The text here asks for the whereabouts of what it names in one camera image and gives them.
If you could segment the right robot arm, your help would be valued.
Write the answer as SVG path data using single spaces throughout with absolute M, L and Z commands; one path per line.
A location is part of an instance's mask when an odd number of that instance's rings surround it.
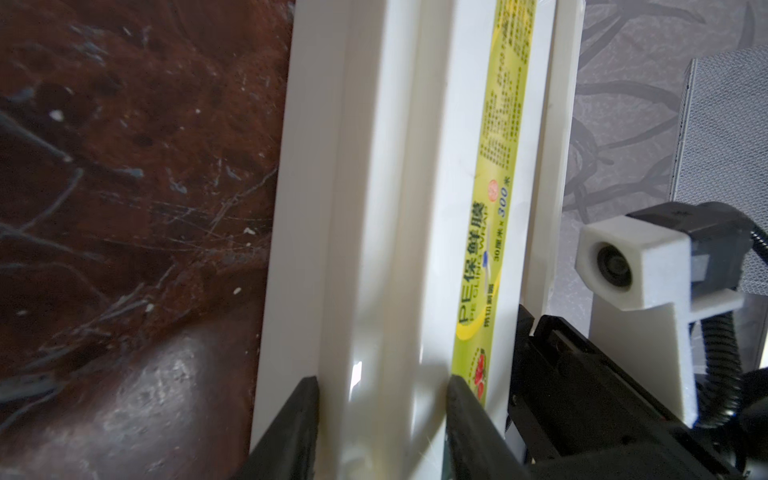
M 523 314 L 508 412 L 533 479 L 763 479 L 767 374 L 733 324 L 753 247 L 741 216 L 681 207 L 585 227 L 590 329 Z

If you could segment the white wrap dispenser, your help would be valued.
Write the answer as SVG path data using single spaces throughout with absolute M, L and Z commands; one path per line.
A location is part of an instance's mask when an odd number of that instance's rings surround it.
M 494 1 L 295 6 L 253 444 L 319 383 L 318 479 L 438 479 Z

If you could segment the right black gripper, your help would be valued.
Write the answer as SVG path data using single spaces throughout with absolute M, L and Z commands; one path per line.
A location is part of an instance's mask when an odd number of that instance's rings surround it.
M 517 314 L 508 418 L 530 479 L 741 479 L 561 317 Z

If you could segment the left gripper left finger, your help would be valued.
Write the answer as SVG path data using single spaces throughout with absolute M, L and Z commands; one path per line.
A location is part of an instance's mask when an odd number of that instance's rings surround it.
M 319 404 L 317 377 L 302 378 L 233 478 L 313 479 Z

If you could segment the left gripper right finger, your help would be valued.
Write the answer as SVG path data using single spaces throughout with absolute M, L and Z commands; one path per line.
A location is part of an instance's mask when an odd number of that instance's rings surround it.
M 454 479 L 530 479 L 466 381 L 446 388 L 446 438 Z

